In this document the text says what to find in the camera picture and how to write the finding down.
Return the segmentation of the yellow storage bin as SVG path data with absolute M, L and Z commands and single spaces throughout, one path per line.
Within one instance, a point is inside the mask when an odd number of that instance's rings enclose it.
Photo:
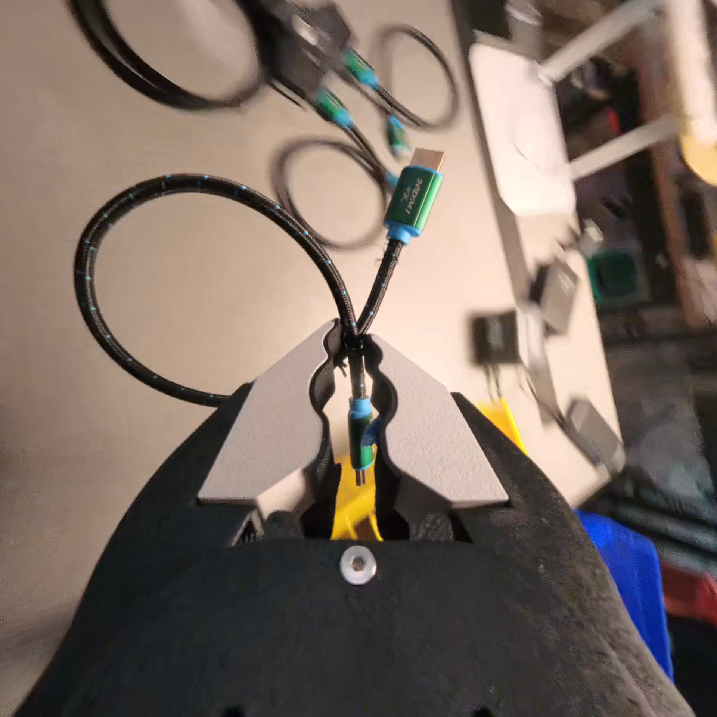
M 506 399 L 484 401 L 475 405 L 524 454 L 528 454 L 524 439 Z M 338 459 L 341 479 L 336 497 L 331 540 L 378 541 L 382 536 L 376 521 L 374 468 L 367 473 L 363 485 L 357 486 L 349 454 Z

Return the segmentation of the braided hdmi cable green plugs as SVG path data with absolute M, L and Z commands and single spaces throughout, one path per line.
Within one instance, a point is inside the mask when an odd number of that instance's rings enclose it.
M 318 267 L 336 303 L 343 331 L 339 355 L 347 357 L 351 377 L 349 454 L 356 472 L 356 483 L 362 485 L 366 472 L 373 464 L 373 444 L 367 437 L 369 420 L 373 414 L 366 396 L 363 336 L 368 333 L 379 311 L 402 247 L 419 237 L 425 229 L 443 184 L 443 162 L 443 152 L 420 148 L 415 150 L 409 164 L 395 178 L 393 193 L 383 219 L 388 244 L 359 317 L 355 315 L 348 289 L 336 265 L 309 229 L 301 227 L 299 221 L 292 218 L 278 202 L 251 187 L 225 178 L 200 174 L 167 174 L 149 179 L 112 197 L 97 211 L 85 227 L 75 254 L 74 287 L 80 313 L 103 351 L 139 382 L 174 399 L 218 408 L 228 400 L 228 396 L 194 390 L 156 374 L 136 360 L 112 335 L 97 301 L 95 263 L 102 241 L 113 224 L 138 206 L 164 196 L 180 193 L 209 194 L 238 202 L 268 218 L 295 240 Z
M 317 95 L 314 108 L 318 115 L 340 129 L 349 141 L 332 140 L 322 137 L 303 137 L 286 144 L 276 156 L 272 170 L 273 189 L 279 204 L 301 228 L 305 229 L 325 249 L 339 252 L 353 252 L 372 244 L 381 231 L 381 224 L 375 224 L 364 236 L 345 241 L 333 241 L 319 233 L 296 206 L 289 186 L 289 170 L 294 159 L 313 148 L 324 148 L 340 153 L 351 159 L 368 175 L 378 187 L 382 207 L 388 207 L 389 195 L 395 189 L 398 175 L 390 171 L 379 159 L 368 139 L 354 122 L 345 104 L 331 91 L 322 89 Z
M 449 104 L 438 119 L 423 118 L 400 103 L 391 94 L 390 86 L 381 82 L 376 70 L 353 47 L 349 47 L 344 52 L 342 70 L 342 77 L 359 89 L 382 116 L 384 137 L 394 158 L 402 157 L 409 148 L 406 128 L 425 131 L 446 130 L 454 125 L 460 107 L 458 85 L 445 54 L 421 30 L 409 24 L 390 24 L 383 28 L 377 40 L 382 58 L 387 58 L 390 43 L 399 37 L 406 37 L 420 44 L 433 56 L 443 71 Z

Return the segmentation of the blue storage bin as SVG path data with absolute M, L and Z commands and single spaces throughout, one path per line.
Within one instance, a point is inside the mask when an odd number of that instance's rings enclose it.
M 671 641 L 658 552 L 649 538 L 596 513 L 576 515 L 600 553 L 652 656 L 674 681 Z

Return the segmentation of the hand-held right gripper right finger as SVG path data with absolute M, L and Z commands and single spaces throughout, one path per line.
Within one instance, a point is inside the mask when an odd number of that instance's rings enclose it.
M 446 386 L 377 335 L 366 370 L 378 415 L 366 430 L 376 447 L 375 507 L 408 524 L 430 513 L 502 506 L 508 494 Z

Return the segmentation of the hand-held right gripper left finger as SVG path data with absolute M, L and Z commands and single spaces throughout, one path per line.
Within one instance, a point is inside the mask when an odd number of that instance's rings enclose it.
M 249 507 L 266 519 L 300 517 L 318 500 L 334 464 L 325 406 L 341 337 L 337 320 L 324 323 L 252 383 L 200 503 Z

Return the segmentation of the black hdmi switch box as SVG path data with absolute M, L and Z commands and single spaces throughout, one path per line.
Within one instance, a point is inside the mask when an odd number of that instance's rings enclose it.
M 209 97 L 175 84 L 126 41 L 108 1 L 70 1 L 85 40 L 108 69 L 139 94 L 166 107 L 191 112 L 237 110 L 274 87 L 293 103 L 314 104 L 327 77 L 344 71 L 352 31 L 338 5 L 293 1 L 231 1 L 249 24 L 256 76 L 229 94 Z

